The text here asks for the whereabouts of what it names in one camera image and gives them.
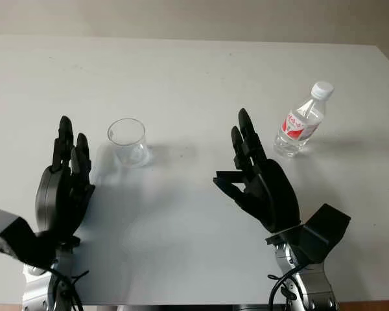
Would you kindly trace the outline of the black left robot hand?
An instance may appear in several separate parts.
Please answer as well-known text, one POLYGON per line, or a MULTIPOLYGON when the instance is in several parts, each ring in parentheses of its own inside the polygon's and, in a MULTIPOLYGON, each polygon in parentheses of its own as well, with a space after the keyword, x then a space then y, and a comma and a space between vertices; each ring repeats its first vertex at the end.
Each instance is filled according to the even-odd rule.
POLYGON ((52 163, 44 170, 36 193, 36 221, 41 232, 58 243, 74 237, 95 190, 90 183, 87 137, 74 139, 71 120, 62 116, 54 140, 52 163))

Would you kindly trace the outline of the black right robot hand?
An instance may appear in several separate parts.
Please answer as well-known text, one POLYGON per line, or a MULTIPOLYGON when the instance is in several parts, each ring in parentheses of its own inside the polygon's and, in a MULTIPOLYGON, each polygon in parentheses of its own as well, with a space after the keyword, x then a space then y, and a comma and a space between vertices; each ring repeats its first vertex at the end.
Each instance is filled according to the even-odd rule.
POLYGON ((231 129, 235 171, 218 171, 213 183, 270 233, 300 224, 298 199, 283 169, 265 154, 252 120, 242 108, 231 129))

